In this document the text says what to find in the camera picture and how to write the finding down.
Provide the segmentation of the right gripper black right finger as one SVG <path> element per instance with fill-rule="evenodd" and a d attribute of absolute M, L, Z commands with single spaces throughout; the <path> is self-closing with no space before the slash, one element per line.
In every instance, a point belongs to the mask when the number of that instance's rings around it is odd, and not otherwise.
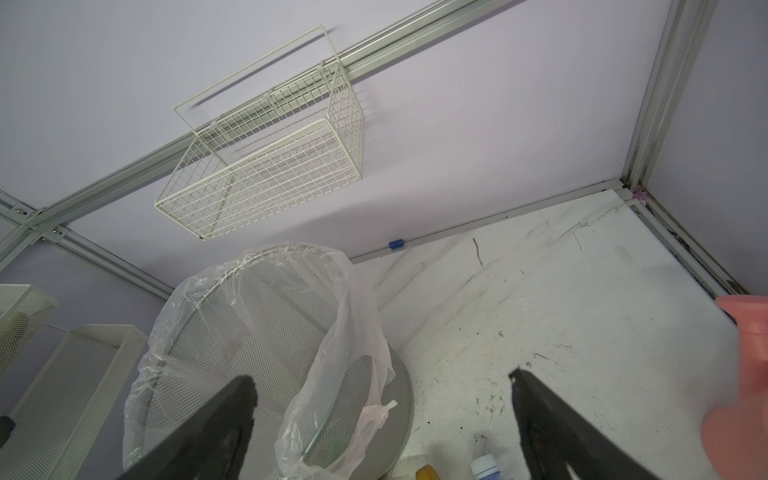
<path fill-rule="evenodd" d="M 654 479 L 532 372 L 509 374 L 520 446 L 533 479 Z"/>

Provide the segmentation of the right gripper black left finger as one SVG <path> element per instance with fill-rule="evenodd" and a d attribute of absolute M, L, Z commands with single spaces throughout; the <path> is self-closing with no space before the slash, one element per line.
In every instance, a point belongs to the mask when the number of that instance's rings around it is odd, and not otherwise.
<path fill-rule="evenodd" d="M 252 378 L 234 378 L 121 477 L 237 479 L 253 432 L 257 402 Z"/>

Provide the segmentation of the white cap clear bottle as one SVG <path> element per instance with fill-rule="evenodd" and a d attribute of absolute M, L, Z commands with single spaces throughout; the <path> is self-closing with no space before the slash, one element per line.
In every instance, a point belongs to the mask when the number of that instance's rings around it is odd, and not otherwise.
<path fill-rule="evenodd" d="M 475 480 L 501 480 L 502 475 L 492 454 L 486 454 L 474 459 L 470 469 Z"/>

